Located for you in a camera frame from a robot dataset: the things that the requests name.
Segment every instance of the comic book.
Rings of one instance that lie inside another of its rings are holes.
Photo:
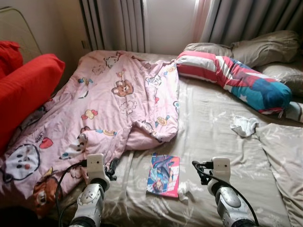
[[[163,196],[178,197],[180,158],[153,153],[146,191]]]

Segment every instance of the red cushion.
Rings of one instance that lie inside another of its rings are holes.
[[[11,41],[0,41],[0,79],[23,65],[19,44]]]
[[[0,80],[0,155],[16,127],[50,98],[64,67],[54,54],[44,54]]]

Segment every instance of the cartoon print blanket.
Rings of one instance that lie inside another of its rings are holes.
[[[0,206],[22,205],[42,217],[54,206],[58,180],[70,165],[92,153],[103,153],[108,165],[125,150],[156,147],[177,131],[174,61],[152,64],[128,52],[91,52],[16,131],[0,159]],[[66,174],[59,197],[83,176],[80,168]]]

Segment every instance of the black wire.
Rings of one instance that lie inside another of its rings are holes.
[[[196,169],[198,172],[200,172],[200,173],[202,173],[202,174],[205,175],[205,176],[208,176],[208,177],[210,177],[210,178],[213,178],[213,179],[215,179],[215,180],[217,180],[217,181],[219,181],[219,182],[221,182],[221,183],[223,183],[223,184],[225,184],[225,185],[231,187],[239,196],[241,196],[241,198],[246,202],[247,206],[249,207],[249,209],[250,209],[250,211],[251,211],[251,213],[252,213],[252,215],[253,215],[253,217],[254,217],[254,219],[255,219],[256,225],[259,226],[259,222],[258,222],[257,216],[256,216],[256,214],[255,214],[255,212],[254,212],[254,209],[252,208],[252,206],[250,205],[250,203],[246,200],[246,198],[245,198],[237,189],[235,189],[231,184],[229,184],[229,183],[227,183],[226,181],[221,180],[221,179],[219,179],[219,178],[217,178],[217,177],[215,177],[215,176],[211,176],[211,175],[209,175],[209,174],[206,174],[205,172],[203,172],[202,170],[200,170],[200,169],[197,167],[198,165],[200,165],[200,163],[197,163],[197,164],[194,165],[195,169]]]
[[[61,214],[60,214],[60,216],[59,216],[59,220],[58,220],[59,227],[62,227],[62,226],[61,226],[61,221],[62,221],[62,217],[63,217],[64,212],[65,212],[70,206],[74,205],[75,203],[77,203],[77,201],[74,201],[73,203],[67,205],[67,206],[62,210],[62,212],[61,212]]]
[[[60,213],[60,207],[59,207],[59,200],[58,200],[58,192],[59,192],[60,184],[61,184],[61,182],[62,182],[62,180],[63,180],[65,174],[66,174],[70,169],[74,168],[75,166],[81,166],[82,163],[83,163],[83,161],[78,162],[78,163],[73,164],[73,165],[71,165],[70,167],[68,167],[68,168],[64,171],[64,173],[62,174],[62,176],[61,176],[61,178],[60,178],[60,180],[59,180],[59,182],[58,182],[57,189],[56,189],[56,195],[55,195],[56,208],[57,208],[57,212],[58,212],[58,217],[59,217],[60,214],[61,214],[61,213]]]

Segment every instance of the pillow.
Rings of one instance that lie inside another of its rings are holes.
[[[299,49],[294,31],[277,31],[232,44],[233,58],[253,68],[275,61],[291,62]]]
[[[272,63],[256,68],[257,71],[287,85],[293,95],[303,97],[303,60],[293,63]]]
[[[292,98],[286,85],[229,57],[185,51],[176,63],[179,75],[216,83],[262,114],[281,112]]]
[[[302,130],[277,124],[256,128],[293,227],[303,226]]]
[[[64,67],[55,55],[45,54],[0,80],[0,155],[16,127],[49,99]]]
[[[205,53],[213,53],[218,56],[227,56],[232,58],[232,51],[229,47],[212,43],[188,44],[185,47],[184,51],[200,51]]]
[[[16,42],[0,41],[0,79],[23,65],[19,47]]]

